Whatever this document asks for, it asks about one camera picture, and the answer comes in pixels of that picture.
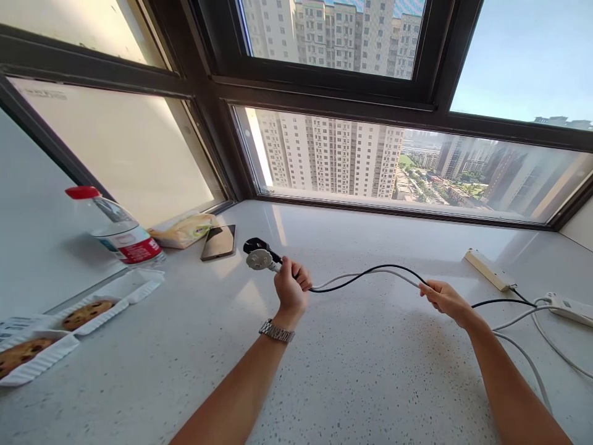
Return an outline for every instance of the phone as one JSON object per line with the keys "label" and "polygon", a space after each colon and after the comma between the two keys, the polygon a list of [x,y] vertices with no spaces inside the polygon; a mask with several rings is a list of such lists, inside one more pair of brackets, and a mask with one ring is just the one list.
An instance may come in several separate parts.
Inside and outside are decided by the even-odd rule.
{"label": "phone", "polygon": [[213,260],[235,253],[235,225],[213,227],[208,232],[202,251],[202,261]]}

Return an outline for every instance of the red label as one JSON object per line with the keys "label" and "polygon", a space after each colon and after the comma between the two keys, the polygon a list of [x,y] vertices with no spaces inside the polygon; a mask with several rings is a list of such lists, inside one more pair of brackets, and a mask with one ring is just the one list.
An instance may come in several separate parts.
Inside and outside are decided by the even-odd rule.
{"label": "red label", "polygon": [[131,246],[119,247],[118,250],[125,256],[125,258],[121,258],[125,264],[136,264],[150,260],[162,251],[161,246],[152,238],[145,239]]}

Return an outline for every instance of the red bottle cap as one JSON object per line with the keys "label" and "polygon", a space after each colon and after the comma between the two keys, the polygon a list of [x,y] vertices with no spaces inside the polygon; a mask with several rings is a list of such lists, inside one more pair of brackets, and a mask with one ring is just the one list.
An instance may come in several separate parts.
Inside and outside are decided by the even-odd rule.
{"label": "red bottle cap", "polygon": [[68,195],[72,199],[89,199],[89,198],[98,198],[101,196],[99,190],[94,187],[71,187],[65,190],[66,195]]}

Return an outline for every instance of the bottle label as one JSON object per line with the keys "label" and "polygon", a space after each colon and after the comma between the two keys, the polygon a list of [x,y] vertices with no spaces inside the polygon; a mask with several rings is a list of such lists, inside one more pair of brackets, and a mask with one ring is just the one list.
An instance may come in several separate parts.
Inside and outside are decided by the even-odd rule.
{"label": "bottle label", "polygon": [[162,252],[161,246],[140,226],[117,235],[95,238],[127,265],[148,261]]}

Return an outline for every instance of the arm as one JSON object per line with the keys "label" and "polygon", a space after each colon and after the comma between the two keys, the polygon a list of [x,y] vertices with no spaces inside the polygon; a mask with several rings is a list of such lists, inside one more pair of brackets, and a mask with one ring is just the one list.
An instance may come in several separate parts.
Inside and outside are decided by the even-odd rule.
{"label": "arm", "polygon": [[[311,288],[307,269],[289,258],[274,277],[280,308],[272,324],[294,331],[304,314]],[[198,410],[170,445],[243,444],[266,400],[287,344],[262,334]]]}
{"label": "arm", "polygon": [[488,324],[446,282],[420,283],[420,295],[466,330],[482,371],[494,423],[505,444],[571,444],[533,393]]}

